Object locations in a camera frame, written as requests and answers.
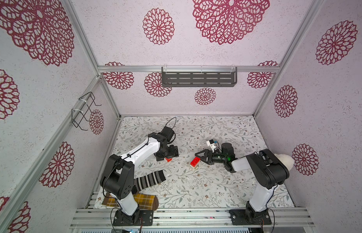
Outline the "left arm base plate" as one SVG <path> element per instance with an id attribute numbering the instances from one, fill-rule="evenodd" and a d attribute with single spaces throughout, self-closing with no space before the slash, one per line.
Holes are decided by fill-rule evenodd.
<path id="1" fill-rule="evenodd" d="M 118 210 L 115 213 L 113 226 L 152 226 L 153 215 L 152 210 L 136 210 L 132 216 Z"/>

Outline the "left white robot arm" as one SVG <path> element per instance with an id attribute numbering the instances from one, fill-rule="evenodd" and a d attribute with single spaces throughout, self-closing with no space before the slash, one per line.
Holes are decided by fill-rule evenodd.
<path id="1" fill-rule="evenodd" d="M 173 129 L 165 126 L 159 133 L 150 133 L 142 144 L 131 151 L 108 158 L 100 185 L 103 191 L 118 201 L 122 213 L 132 217 L 139 211 L 132 194 L 136 168 L 152 155 L 158 162 L 178 157 L 178 147 L 171 144 L 175 137 Z"/>

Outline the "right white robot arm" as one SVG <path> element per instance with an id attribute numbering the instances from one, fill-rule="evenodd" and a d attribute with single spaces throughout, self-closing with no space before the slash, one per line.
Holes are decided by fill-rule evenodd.
<path id="1" fill-rule="evenodd" d="M 207 165 L 222 164 L 230 173 L 252 170 L 257 186 L 246 208 L 253 214 L 267 211 L 267 204 L 274 196 L 275 190 L 289 178 L 289 172 L 295 164 L 291 156 L 274 154 L 269 149 L 237 158 L 230 143 L 220 146 L 216 141 L 210 140 L 207 141 L 207 145 L 210 149 L 197 152 L 191 166 L 195 167 L 199 162 L 203 162 Z"/>

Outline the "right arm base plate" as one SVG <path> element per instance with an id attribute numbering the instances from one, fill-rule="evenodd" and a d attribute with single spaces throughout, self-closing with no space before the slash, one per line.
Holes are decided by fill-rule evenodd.
<path id="1" fill-rule="evenodd" d="M 271 225 L 267 210 L 255 212 L 252 209 L 232 209 L 229 210 L 233 225 Z"/>

